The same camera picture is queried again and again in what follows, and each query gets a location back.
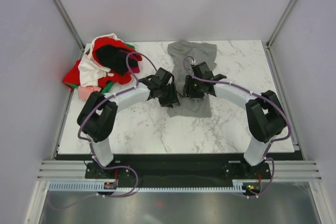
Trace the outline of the grey t shirt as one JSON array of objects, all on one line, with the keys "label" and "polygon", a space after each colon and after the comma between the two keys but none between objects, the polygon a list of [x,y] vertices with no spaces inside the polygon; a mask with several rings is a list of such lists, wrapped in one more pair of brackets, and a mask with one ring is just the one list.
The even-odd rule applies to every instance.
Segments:
[{"label": "grey t shirt", "polygon": [[183,95],[185,77],[187,76],[187,72],[183,66],[183,60],[185,57],[191,56],[197,63],[205,62],[210,70],[214,70],[216,68],[215,59],[217,56],[217,46],[208,43],[179,40],[169,44],[167,52],[174,63],[172,74],[175,78],[177,97],[180,102],[179,106],[168,108],[168,116],[171,118],[175,116],[210,118],[212,112],[208,95],[200,99],[191,99]]}]

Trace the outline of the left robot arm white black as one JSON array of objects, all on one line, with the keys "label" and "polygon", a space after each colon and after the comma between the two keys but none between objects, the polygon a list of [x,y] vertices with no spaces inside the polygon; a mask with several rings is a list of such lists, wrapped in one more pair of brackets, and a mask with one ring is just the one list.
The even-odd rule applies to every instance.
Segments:
[{"label": "left robot arm white black", "polygon": [[95,91],[85,102],[77,118],[78,138],[89,142],[92,159],[98,164],[97,173],[103,178],[111,178],[115,173],[109,136],[117,113],[151,99],[157,99],[161,107],[180,105],[172,73],[159,68],[155,74],[137,79],[133,87],[117,93]]}]

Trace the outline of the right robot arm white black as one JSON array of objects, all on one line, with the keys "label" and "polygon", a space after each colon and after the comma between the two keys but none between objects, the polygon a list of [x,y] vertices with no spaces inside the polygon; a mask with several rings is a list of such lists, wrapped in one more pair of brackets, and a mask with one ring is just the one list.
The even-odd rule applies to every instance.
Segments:
[{"label": "right robot arm white black", "polygon": [[276,93],[271,90],[253,92],[222,74],[213,75],[205,62],[196,64],[194,59],[192,62],[189,59],[192,57],[183,60],[184,70],[192,82],[187,85],[188,88],[197,94],[209,94],[230,101],[246,111],[251,140],[240,172],[245,178],[254,178],[272,143],[285,140],[291,134],[290,123]]}]

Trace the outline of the green t shirt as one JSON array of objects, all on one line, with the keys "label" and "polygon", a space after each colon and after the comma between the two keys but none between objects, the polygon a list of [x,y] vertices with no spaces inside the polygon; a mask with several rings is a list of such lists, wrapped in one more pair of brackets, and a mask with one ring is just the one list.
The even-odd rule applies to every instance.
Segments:
[{"label": "green t shirt", "polygon": [[[90,44],[86,44],[85,52],[84,54],[88,54],[90,51]],[[69,88],[74,90],[75,88],[78,88],[80,86],[80,78],[79,78],[79,63],[81,59],[77,60],[73,68],[66,74],[66,76],[63,78],[63,83],[67,85]],[[107,93],[110,91],[111,87],[115,84],[127,84],[131,81],[131,72],[127,72],[125,75],[121,76],[117,73],[115,73],[113,70],[110,71],[110,73],[115,74],[114,77],[105,77],[98,80],[98,86],[101,88],[101,93]]]}]

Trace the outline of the black t shirt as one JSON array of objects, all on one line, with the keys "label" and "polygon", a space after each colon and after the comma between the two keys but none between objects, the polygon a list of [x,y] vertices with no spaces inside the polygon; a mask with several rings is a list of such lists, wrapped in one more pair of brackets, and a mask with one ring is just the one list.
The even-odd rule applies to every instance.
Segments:
[{"label": "black t shirt", "polygon": [[129,53],[131,53],[130,49],[105,45],[96,50],[96,57],[102,66],[123,76],[129,71],[126,62]]}]

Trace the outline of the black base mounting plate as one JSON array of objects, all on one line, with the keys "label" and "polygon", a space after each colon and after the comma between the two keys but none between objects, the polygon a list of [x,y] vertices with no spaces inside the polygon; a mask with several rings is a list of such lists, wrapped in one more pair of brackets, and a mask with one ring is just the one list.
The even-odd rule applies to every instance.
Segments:
[{"label": "black base mounting plate", "polygon": [[210,188],[230,187],[234,179],[267,180],[268,163],[249,166],[242,154],[116,154],[105,170],[88,155],[61,155],[59,160],[87,161],[86,179],[117,179],[120,187]]}]

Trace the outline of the pink t shirt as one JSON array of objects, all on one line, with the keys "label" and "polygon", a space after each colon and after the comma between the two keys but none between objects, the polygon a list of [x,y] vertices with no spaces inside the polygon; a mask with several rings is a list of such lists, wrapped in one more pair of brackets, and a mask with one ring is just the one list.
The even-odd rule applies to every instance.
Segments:
[{"label": "pink t shirt", "polygon": [[78,98],[83,101],[87,101],[90,95],[98,91],[100,92],[101,88],[99,86],[79,86],[78,87]]}]

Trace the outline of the red t shirt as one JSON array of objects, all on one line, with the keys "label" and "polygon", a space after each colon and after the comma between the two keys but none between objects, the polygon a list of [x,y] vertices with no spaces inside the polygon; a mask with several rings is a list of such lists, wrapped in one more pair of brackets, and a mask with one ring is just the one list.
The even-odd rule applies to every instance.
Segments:
[{"label": "red t shirt", "polygon": [[94,39],[90,48],[63,78],[71,89],[98,87],[107,91],[113,84],[127,84],[131,73],[139,73],[142,56],[114,35]]}]

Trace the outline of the right aluminium frame post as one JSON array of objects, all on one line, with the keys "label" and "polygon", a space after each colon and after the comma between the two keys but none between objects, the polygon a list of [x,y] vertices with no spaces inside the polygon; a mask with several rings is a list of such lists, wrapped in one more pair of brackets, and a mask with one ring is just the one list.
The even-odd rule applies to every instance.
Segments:
[{"label": "right aluminium frame post", "polygon": [[294,9],[296,3],[298,0],[289,0],[288,4],[286,5],[286,8],[282,12],[273,32],[270,35],[270,38],[265,43],[266,48],[268,50],[271,49],[272,45],[274,44],[276,38],[278,37],[278,34],[280,33],[281,29],[283,28],[285,22],[287,21],[289,15],[291,14],[292,10]]}]

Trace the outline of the aluminium frame post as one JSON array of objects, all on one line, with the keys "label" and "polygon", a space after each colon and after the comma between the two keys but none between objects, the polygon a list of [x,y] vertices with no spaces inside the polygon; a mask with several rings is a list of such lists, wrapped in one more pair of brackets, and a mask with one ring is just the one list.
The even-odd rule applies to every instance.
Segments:
[{"label": "aluminium frame post", "polygon": [[70,31],[72,37],[74,38],[76,44],[79,48],[84,49],[84,43],[82,39],[80,38],[73,22],[70,19],[70,16],[68,15],[66,9],[64,8],[64,5],[62,4],[61,0],[52,0],[53,4],[55,5],[58,13],[60,14],[62,20],[64,21],[65,25],[67,26],[68,30]]},{"label": "aluminium frame post", "polygon": [[291,14],[292,10],[294,9],[296,3],[298,0],[289,0],[288,4],[286,5],[286,8],[282,12],[273,32],[270,35],[270,38],[265,43],[266,48],[268,50],[271,49],[272,45],[274,44],[276,38],[278,37],[278,34],[280,33],[281,29],[283,28],[285,22],[287,21],[289,15]]}]

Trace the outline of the aluminium extrusion rail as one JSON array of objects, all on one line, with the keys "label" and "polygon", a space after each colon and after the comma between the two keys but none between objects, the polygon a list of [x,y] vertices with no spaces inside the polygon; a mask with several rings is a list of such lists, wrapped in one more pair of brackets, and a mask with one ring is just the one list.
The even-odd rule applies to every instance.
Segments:
[{"label": "aluminium extrusion rail", "polygon": [[[275,182],[321,182],[314,161],[274,161]],[[39,180],[84,181],[86,166],[81,161],[42,161]]]}]

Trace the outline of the left aluminium frame post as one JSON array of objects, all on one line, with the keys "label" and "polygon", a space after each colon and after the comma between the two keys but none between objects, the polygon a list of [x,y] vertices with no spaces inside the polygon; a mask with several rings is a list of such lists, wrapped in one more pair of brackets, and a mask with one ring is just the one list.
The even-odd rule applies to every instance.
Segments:
[{"label": "left aluminium frame post", "polygon": [[84,49],[84,43],[82,39],[80,38],[73,22],[70,19],[70,16],[68,15],[66,9],[64,8],[64,5],[62,4],[61,0],[52,0],[53,4],[55,5],[58,13],[60,14],[62,20],[64,21],[65,25],[67,26],[68,30],[70,31],[72,37],[74,38],[76,44],[79,48]]}]

